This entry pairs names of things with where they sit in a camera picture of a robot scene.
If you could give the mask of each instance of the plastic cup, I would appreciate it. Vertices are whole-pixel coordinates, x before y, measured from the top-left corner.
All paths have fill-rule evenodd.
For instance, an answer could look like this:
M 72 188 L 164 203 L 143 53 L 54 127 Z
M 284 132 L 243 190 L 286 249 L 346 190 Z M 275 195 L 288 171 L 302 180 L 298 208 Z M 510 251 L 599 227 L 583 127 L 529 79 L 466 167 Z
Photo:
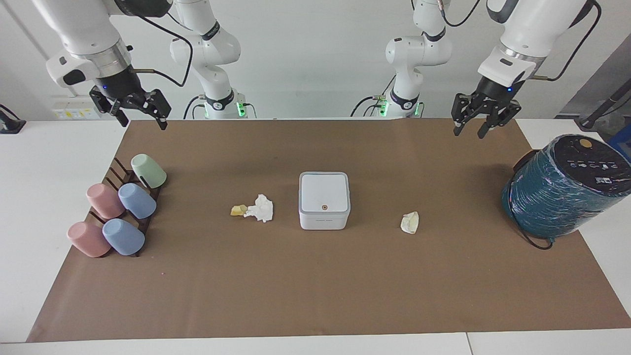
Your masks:
M 143 185 L 150 189 L 162 186 L 167 180 L 167 173 L 149 155 L 138 154 L 131 159 L 131 168 L 137 177 L 143 181 Z
M 94 184 L 86 192 L 90 205 L 105 218 L 116 218 L 125 212 L 116 190 L 105 184 Z
M 144 245 L 144 234 L 129 222 L 118 218 L 105 223 L 103 236 L 121 255 L 135 254 Z
M 87 222 L 77 222 L 68 229 L 68 239 L 90 258 L 106 254 L 112 246 L 105 240 L 101 228 Z
M 151 216 L 156 210 L 156 201 L 136 184 L 121 186 L 119 198 L 123 206 L 139 219 Z

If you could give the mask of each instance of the wall outlet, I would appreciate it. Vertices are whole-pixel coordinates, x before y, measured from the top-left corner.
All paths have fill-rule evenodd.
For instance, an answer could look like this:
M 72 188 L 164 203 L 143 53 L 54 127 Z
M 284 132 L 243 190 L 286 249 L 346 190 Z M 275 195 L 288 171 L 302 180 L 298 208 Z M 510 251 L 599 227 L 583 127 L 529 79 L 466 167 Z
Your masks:
M 101 119 L 101 112 L 93 102 L 58 102 L 53 105 L 52 112 L 58 119 Z
M 52 113 L 57 119 L 72 119 L 72 114 L 66 112 L 67 102 L 58 102 L 52 106 Z

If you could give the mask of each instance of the pink cup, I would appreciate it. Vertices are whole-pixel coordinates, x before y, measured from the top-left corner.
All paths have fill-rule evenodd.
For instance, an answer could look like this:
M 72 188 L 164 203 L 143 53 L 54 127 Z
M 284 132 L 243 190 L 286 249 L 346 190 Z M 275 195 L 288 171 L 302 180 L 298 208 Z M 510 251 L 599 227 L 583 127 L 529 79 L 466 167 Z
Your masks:
M 77 222 L 68 229 L 68 239 L 85 255 L 98 258 L 106 254 L 112 247 L 101 228 L 87 222 Z
M 122 205 L 115 189 L 105 184 L 94 184 L 86 192 L 90 205 L 105 219 L 112 219 L 122 215 L 125 207 Z

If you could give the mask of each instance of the white square container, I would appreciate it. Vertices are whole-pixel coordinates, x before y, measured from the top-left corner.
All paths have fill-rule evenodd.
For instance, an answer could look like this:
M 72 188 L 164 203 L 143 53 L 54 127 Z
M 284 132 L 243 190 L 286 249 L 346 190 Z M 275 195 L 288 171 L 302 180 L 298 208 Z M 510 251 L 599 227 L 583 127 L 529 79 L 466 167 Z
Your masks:
M 344 229 L 351 212 L 348 176 L 343 172 L 303 172 L 298 209 L 302 229 Z

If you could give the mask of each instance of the crumpled tissue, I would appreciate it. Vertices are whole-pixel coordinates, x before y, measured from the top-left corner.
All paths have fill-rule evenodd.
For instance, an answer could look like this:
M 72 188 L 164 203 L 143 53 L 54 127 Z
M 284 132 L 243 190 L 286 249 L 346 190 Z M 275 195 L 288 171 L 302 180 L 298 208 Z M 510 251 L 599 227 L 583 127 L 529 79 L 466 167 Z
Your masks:
M 403 220 L 401 221 L 401 229 L 408 234 L 416 234 L 416 230 L 418 229 L 418 212 L 414 211 L 403 215 Z
M 243 217 L 256 217 L 256 220 L 262 220 L 263 223 L 272 220 L 274 216 L 274 203 L 265 195 L 259 195 L 254 201 L 254 206 L 248 206 Z

